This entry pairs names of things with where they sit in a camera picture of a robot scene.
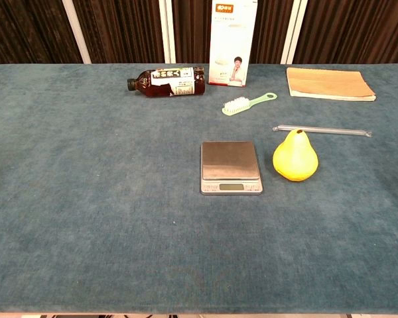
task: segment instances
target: bottle label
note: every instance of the bottle label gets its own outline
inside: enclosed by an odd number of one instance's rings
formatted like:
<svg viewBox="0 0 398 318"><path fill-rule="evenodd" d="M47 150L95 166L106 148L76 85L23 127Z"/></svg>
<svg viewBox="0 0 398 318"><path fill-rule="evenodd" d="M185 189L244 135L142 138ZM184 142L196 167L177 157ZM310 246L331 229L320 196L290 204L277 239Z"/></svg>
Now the bottle label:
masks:
<svg viewBox="0 0 398 318"><path fill-rule="evenodd" d="M151 84L170 84L172 95L194 94L193 68L162 68L151 73Z"/></svg>

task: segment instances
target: green brush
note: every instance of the green brush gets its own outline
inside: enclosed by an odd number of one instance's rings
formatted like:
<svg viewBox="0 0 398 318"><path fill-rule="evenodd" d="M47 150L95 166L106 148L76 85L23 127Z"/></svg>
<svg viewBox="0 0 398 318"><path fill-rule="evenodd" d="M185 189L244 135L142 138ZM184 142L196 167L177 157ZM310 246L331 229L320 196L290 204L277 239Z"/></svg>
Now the green brush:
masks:
<svg viewBox="0 0 398 318"><path fill-rule="evenodd" d="M232 116L238 114L242 111L246 111L252 106L262 103L263 101L272 101L277 98L277 95L274 93L266 93L261 97L252 99L251 101L248 98L238 97L233 101L229 101L224 104L224 108L222 109L223 114L227 116Z"/></svg>

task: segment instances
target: bottle cap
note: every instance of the bottle cap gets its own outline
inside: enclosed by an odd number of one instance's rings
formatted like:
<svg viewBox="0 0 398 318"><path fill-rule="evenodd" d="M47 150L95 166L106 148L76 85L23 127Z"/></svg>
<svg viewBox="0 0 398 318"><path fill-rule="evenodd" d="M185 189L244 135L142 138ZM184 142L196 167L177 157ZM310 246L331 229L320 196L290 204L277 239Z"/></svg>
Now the bottle cap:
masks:
<svg viewBox="0 0 398 318"><path fill-rule="evenodd" d="M135 79L133 78L127 79L127 87L129 91L135 91Z"/></svg>

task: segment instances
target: brush bristles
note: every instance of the brush bristles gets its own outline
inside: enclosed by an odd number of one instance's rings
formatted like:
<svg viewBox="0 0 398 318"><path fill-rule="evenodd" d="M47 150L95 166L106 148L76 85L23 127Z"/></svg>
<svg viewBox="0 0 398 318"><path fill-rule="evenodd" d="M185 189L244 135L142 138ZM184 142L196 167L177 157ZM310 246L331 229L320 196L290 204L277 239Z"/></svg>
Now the brush bristles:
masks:
<svg viewBox="0 0 398 318"><path fill-rule="evenodd" d="M228 101L224 104L224 109L229 112L239 111L249 106L249 99L245 97L238 97L233 101Z"/></svg>

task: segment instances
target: brush handle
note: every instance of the brush handle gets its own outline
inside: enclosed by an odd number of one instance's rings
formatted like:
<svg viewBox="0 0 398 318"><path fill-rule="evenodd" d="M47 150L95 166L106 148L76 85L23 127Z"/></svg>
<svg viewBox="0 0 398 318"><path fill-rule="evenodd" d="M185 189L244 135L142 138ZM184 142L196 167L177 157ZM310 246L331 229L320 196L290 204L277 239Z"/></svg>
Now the brush handle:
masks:
<svg viewBox="0 0 398 318"><path fill-rule="evenodd" d="M277 95L274 93L265 93L264 95L262 95L261 97L252 99L251 101L249 101L249 106L252 107L255 104L258 103L262 103L263 101L272 101L273 99L276 99Z"/></svg>

